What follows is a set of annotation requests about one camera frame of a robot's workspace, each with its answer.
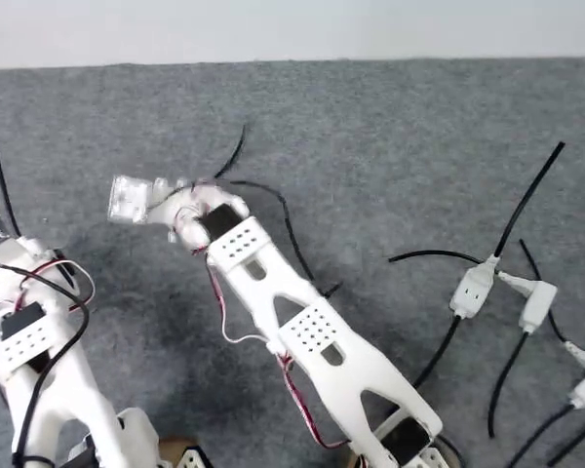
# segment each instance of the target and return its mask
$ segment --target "power cord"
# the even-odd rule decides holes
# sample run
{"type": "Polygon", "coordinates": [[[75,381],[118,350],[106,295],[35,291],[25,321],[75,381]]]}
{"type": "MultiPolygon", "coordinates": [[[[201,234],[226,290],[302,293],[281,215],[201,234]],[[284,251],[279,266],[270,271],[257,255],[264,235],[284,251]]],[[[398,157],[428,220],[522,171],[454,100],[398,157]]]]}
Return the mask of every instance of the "power cord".
{"type": "Polygon", "coordinates": [[[511,234],[511,231],[514,228],[514,225],[516,225],[516,221],[520,217],[520,214],[525,209],[525,206],[527,205],[530,198],[533,196],[533,193],[535,193],[535,190],[537,189],[539,182],[542,181],[542,178],[544,178],[544,176],[546,176],[546,173],[548,173],[551,166],[555,163],[555,161],[557,161],[557,158],[559,157],[559,155],[561,154],[561,152],[565,146],[566,146],[566,144],[563,141],[560,141],[559,143],[557,143],[557,146],[555,147],[555,149],[553,150],[551,155],[546,160],[546,163],[544,163],[544,166],[542,167],[542,169],[539,170],[539,173],[537,173],[533,182],[530,183],[530,186],[526,190],[525,195],[523,196],[523,199],[520,201],[520,203],[518,204],[518,206],[516,207],[516,209],[512,213],[511,217],[509,218],[509,222],[505,226],[505,229],[503,230],[503,233],[500,236],[500,240],[498,241],[498,245],[496,246],[496,249],[494,250],[494,256],[500,257],[500,255],[502,254],[503,250],[505,249],[505,244],[507,243],[507,239],[509,238],[509,234],[511,234]]]}
{"type": "Polygon", "coordinates": [[[546,466],[552,468],[553,466],[557,466],[559,462],[561,462],[566,456],[568,456],[574,449],[576,449],[583,441],[585,440],[585,427],[581,432],[579,432],[574,439],[568,442],[565,446],[563,446],[555,456],[553,456],[548,462],[546,466]]]}
{"type": "Polygon", "coordinates": [[[243,130],[241,131],[241,138],[238,140],[238,143],[236,145],[236,149],[232,153],[232,156],[230,157],[230,159],[227,160],[227,162],[223,165],[223,167],[216,172],[216,174],[214,175],[214,178],[220,178],[221,176],[224,176],[225,173],[227,173],[230,169],[232,169],[232,166],[234,166],[234,164],[236,163],[236,160],[243,152],[243,147],[245,146],[246,134],[247,134],[247,124],[243,125],[243,130]]]}
{"type": "MultiPolygon", "coordinates": [[[[537,263],[535,263],[535,259],[531,254],[530,250],[527,247],[527,243],[523,239],[520,239],[520,247],[523,249],[523,252],[526,255],[526,259],[528,260],[528,264],[530,265],[531,270],[533,270],[533,275],[535,275],[535,279],[540,281],[542,279],[542,275],[539,272],[539,268],[537,268],[537,263]]],[[[559,326],[557,325],[557,321],[555,320],[555,316],[553,314],[553,309],[548,311],[548,322],[550,326],[553,328],[553,332],[559,339],[561,343],[566,343],[567,338],[566,336],[559,330],[559,326]]]]}
{"type": "Polygon", "coordinates": [[[527,342],[528,337],[529,337],[529,333],[527,333],[526,331],[523,331],[523,334],[521,335],[520,340],[518,341],[518,344],[516,345],[516,347],[514,348],[514,351],[511,353],[511,356],[509,357],[509,361],[507,361],[507,364],[505,364],[505,367],[503,368],[502,372],[498,376],[498,379],[496,380],[496,384],[494,385],[494,390],[491,393],[491,399],[489,400],[489,408],[487,409],[487,434],[489,435],[489,437],[491,439],[496,437],[496,435],[494,433],[494,417],[496,415],[496,407],[498,406],[498,399],[500,398],[500,392],[503,389],[503,384],[505,383],[505,379],[507,378],[507,375],[509,375],[509,371],[514,366],[516,359],[518,359],[518,355],[520,354],[521,350],[523,349],[523,346],[525,346],[525,343],[527,342]]]}
{"type": "Polygon", "coordinates": [[[2,198],[4,200],[5,207],[7,208],[7,214],[9,215],[9,220],[11,221],[11,226],[13,227],[13,232],[18,237],[21,237],[21,232],[20,232],[20,228],[18,227],[16,215],[13,212],[13,206],[11,205],[11,198],[9,197],[9,191],[7,190],[7,181],[4,178],[4,172],[2,171],[2,163],[1,162],[0,162],[0,190],[2,191],[2,198]]]}
{"type": "Polygon", "coordinates": [[[299,246],[299,243],[296,240],[296,236],[294,235],[293,223],[291,222],[291,212],[289,211],[289,205],[284,195],[282,195],[282,193],[279,192],[278,190],[266,185],[265,183],[253,182],[251,180],[226,180],[226,182],[231,185],[244,185],[248,187],[258,188],[267,193],[270,193],[271,195],[278,199],[278,201],[282,205],[282,209],[284,210],[284,223],[286,224],[286,230],[289,233],[289,239],[291,239],[292,248],[294,249],[294,255],[296,256],[297,260],[299,260],[301,268],[303,268],[303,271],[305,272],[305,275],[308,277],[308,280],[314,282],[315,281],[314,273],[312,272],[312,269],[308,265],[308,262],[305,260],[305,257],[301,252],[301,247],[299,246]]]}
{"type": "Polygon", "coordinates": [[[423,371],[420,373],[418,378],[414,381],[413,388],[418,388],[420,385],[422,385],[425,382],[425,380],[427,380],[427,378],[429,378],[431,371],[438,364],[438,362],[442,359],[442,357],[445,354],[445,351],[447,351],[447,348],[449,347],[450,341],[454,337],[455,332],[457,331],[457,327],[459,327],[459,324],[461,324],[461,321],[462,321],[462,318],[459,317],[458,315],[455,315],[453,317],[452,322],[450,323],[450,327],[448,328],[447,334],[445,335],[445,339],[442,340],[440,347],[436,350],[436,352],[434,353],[433,357],[431,358],[431,360],[429,361],[427,366],[425,366],[425,369],[423,369],[423,371]]]}
{"type": "Polygon", "coordinates": [[[51,288],[57,293],[60,293],[65,297],[71,299],[76,305],[78,305],[78,307],[80,308],[80,310],[82,310],[83,313],[82,323],[80,324],[80,327],[78,328],[76,333],[64,344],[62,348],[60,348],[57,354],[48,362],[48,365],[46,365],[43,371],[39,374],[39,378],[35,382],[35,385],[32,389],[30,400],[28,402],[28,407],[26,408],[26,413],[21,424],[17,448],[12,455],[12,465],[14,468],[23,468],[25,463],[28,461],[40,461],[49,464],[50,466],[54,466],[54,463],[51,460],[48,460],[47,458],[36,455],[30,456],[24,455],[26,449],[26,442],[28,440],[28,433],[30,432],[30,423],[32,422],[32,416],[34,415],[37,403],[39,401],[39,397],[41,395],[41,390],[46,378],[50,374],[50,371],[55,367],[57,362],[60,360],[60,358],[62,358],[67,353],[67,351],[69,351],[80,340],[80,338],[84,334],[85,330],[87,329],[87,326],[89,325],[90,311],[87,305],[77,295],[71,293],[62,286],[50,280],[47,280],[43,276],[37,275],[23,268],[5,265],[3,263],[0,263],[0,268],[3,270],[12,271],[18,275],[24,276],[29,279],[34,279],[46,285],[47,287],[51,288]]]}
{"type": "Polygon", "coordinates": [[[539,426],[535,432],[526,440],[525,444],[516,452],[513,458],[507,464],[507,468],[513,468],[521,460],[525,453],[531,448],[531,446],[546,432],[553,424],[560,419],[564,418],[574,410],[574,405],[567,404],[562,409],[557,411],[555,414],[546,419],[541,426],[539,426]]]}
{"type": "Polygon", "coordinates": [[[456,252],[456,251],[438,251],[438,250],[426,250],[426,251],[412,251],[407,253],[401,253],[388,258],[388,263],[396,263],[397,261],[405,260],[406,258],[412,258],[415,256],[426,256],[426,255],[443,255],[443,256],[454,256],[457,258],[463,258],[472,263],[483,263],[476,257],[469,255],[468,253],[456,252]]]}

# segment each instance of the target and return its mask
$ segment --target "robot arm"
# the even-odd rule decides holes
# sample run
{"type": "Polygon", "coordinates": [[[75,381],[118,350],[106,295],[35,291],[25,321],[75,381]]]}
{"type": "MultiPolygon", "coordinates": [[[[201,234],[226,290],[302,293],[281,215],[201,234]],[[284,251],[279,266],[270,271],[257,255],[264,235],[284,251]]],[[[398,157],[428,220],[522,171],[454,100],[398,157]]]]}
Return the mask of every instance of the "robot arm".
{"type": "MultiPolygon", "coordinates": [[[[37,272],[77,295],[75,278],[64,268],[68,263],[37,241],[11,239],[0,222],[0,265],[37,272]]],[[[86,447],[73,450],[72,462],[78,458],[80,463],[91,460],[108,467],[171,468],[160,459],[158,436],[145,413],[126,409],[117,415],[101,395],[80,343],[59,357],[45,382],[40,382],[46,366],[64,352],[75,334],[67,322],[71,305],[69,298],[48,286],[0,267],[0,386],[15,428],[14,466],[47,468],[54,463],[63,423],[78,419],[88,426],[91,437],[86,447]],[[35,405],[31,398],[36,386],[40,393],[35,405]],[[18,453],[31,405],[23,452],[18,453]]]]}
{"type": "Polygon", "coordinates": [[[205,251],[209,267],[225,278],[252,315],[268,350],[280,360],[294,359],[308,374],[351,449],[370,466],[426,465],[424,455],[442,430],[440,418],[390,361],[296,274],[241,198],[206,182],[173,189],[162,179],[152,184],[119,176],[109,218],[163,223],[170,239],[205,251]],[[303,307],[285,324],[279,323],[274,307],[278,295],[303,307]],[[336,363],[327,357],[334,352],[336,363]],[[399,406],[376,433],[362,407],[365,390],[399,406]],[[380,442],[391,432],[397,438],[392,452],[380,442]]]}

